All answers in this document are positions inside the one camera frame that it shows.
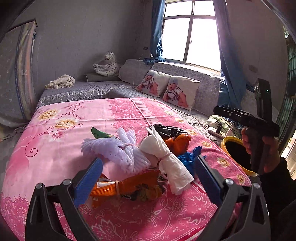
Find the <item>person's right forearm black sleeve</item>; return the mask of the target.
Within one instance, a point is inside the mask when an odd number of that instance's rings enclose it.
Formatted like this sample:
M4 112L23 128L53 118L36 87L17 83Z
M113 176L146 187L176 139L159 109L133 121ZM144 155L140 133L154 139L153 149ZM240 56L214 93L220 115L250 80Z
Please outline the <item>person's right forearm black sleeve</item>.
M276 168L260 176L269 212L271 240L295 240L295 180L281 157Z

